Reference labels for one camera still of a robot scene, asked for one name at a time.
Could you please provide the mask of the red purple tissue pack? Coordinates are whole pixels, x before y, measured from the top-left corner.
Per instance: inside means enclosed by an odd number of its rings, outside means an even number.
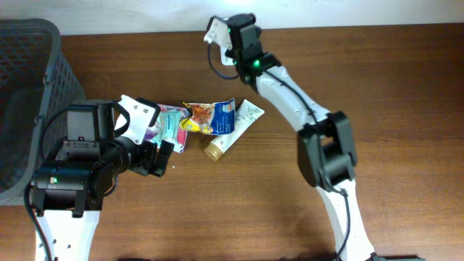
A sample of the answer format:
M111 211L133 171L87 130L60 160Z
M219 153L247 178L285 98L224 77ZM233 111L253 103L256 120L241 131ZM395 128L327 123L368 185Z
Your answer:
M190 116L186 108L159 104L160 113L155 124L148 127L144 136L145 141L160 145L167 141L174 145L174 152L182 153L186 144L187 131L180 127L182 120Z

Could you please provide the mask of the teal toilet tissue pack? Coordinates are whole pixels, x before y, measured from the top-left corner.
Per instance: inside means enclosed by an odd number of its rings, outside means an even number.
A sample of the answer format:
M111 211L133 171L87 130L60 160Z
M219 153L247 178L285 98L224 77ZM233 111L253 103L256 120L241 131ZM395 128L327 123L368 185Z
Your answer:
M180 128L182 116L179 109L161 111L154 125L152 142L160 144L161 141L168 141L174 144L174 152L182 153L186 142L186 132Z

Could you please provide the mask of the blue yellow paste sachet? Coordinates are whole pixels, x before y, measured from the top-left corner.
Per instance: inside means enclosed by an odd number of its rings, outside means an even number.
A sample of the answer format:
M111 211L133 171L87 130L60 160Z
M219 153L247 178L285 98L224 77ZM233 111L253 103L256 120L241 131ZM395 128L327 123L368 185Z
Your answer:
M186 131L219 136L232 133L235 129L235 99L211 104L184 103L184 105L191 113L180 122L180 127Z

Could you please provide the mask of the white shampoo tube gold cap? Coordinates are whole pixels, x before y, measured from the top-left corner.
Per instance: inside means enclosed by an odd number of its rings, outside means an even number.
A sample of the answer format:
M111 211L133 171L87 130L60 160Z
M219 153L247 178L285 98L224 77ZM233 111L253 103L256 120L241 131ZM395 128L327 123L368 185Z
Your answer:
M236 112L234 131L229 134L219 135L214 138L204 149L204 153L213 161L218 161L242 134L262 115L265 111L248 100L243 100Z

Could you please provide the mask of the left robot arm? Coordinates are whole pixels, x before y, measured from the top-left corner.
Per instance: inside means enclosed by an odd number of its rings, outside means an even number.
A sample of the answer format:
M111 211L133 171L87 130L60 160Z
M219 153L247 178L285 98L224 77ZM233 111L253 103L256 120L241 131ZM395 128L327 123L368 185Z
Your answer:
M165 174L173 144L145 141L160 107L142 98L76 101L24 193L36 228L36 260L87 260L103 201L127 170Z

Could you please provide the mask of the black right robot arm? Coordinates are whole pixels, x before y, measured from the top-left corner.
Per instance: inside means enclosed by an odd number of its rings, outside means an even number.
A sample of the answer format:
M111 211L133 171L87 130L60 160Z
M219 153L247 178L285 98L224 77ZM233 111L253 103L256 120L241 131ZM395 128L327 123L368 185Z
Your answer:
M297 133L297 164L315 188L328 213L335 238L335 260L380 260L371 244L356 197L357 154L351 122L313 101L278 59L262 49L261 30L253 14L225 21L233 59L241 81L267 99Z

